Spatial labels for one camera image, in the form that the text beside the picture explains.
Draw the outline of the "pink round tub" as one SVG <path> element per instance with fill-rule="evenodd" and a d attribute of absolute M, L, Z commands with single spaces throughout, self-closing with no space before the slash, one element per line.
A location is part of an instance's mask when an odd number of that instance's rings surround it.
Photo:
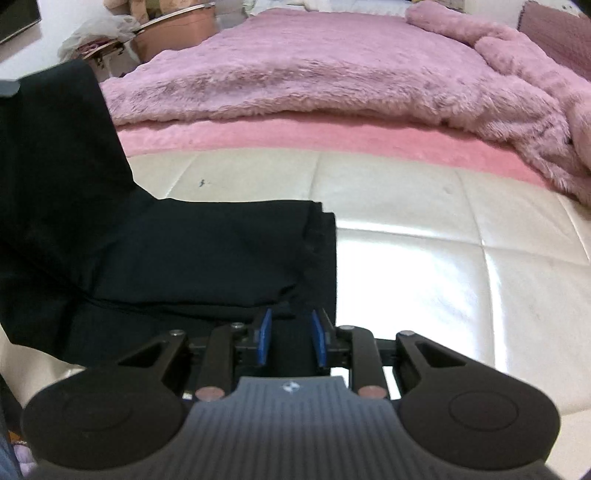
<path fill-rule="evenodd" d="M 152 19 L 134 31 L 130 47 L 141 63 L 162 51 L 179 51 L 217 32 L 214 2 L 197 4 Z"/>

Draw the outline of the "fluffy pink blanket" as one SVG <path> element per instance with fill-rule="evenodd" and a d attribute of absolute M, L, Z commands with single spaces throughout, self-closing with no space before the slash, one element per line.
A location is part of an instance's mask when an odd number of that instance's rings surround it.
<path fill-rule="evenodd" d="M 590 85 L 525 34 L 432 1 L 404 17 L 274 8 L 101 86 L 118 126 L 329 111 L 511 145 L 590 200 Z"/>

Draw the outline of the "black pants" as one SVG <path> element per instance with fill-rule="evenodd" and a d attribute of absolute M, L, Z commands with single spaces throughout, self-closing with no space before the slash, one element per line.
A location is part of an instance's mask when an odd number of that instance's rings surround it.
<path fill-rule="evenodd" d="M 133 179 L 90 67 L 1 85 L 1 324 L 94 367 L 156 335 L 273 313 L 271 375 L 313 376 L 335 312 L 335 217 L 311 201 L 158 199 Z"/>

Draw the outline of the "pink bed sheet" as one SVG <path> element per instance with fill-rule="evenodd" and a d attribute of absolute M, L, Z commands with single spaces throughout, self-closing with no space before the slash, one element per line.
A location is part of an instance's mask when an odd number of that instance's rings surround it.
<path fill-rule="evenodd" d="M 129 156 L 170 150 L 294 148 L 398 157 L 523 181 L 547 190 L 548 180 L 507 144 L 417 122 L 327 113 L 287 112 L 228 121 L 145 122 L 120 126 Z"/>

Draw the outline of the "clear plastic bag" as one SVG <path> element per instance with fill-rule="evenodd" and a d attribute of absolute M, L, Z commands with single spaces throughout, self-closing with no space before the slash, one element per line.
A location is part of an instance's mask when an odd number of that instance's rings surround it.
<path fill-rule="evenodd" d="M 127 42 L 133 38 L 139 27 L 139 22 L 130 15 L 102 16 L 87 20 L 62 42 L 57 52 L 58 58 L 61 62 L 77 58 L 81 47 L 97 41 Z"/>

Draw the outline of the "black television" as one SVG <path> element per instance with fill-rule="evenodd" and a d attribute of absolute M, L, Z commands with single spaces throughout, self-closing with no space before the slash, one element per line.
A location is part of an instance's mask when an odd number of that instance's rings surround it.
<path fill-rule="evenodd" d="M 6 43 L 41 21 L 36 0 L 0 0 L 0 42 Z"/>

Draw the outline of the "dark pink pillow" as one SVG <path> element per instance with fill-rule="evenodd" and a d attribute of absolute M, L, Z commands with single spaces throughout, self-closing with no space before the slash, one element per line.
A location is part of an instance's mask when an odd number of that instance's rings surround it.
<path fill-rule="evenodd" d="M 518 30 L 556 63 L 590 80 L 589 17 L 527 1 L 520 13 Z"/>

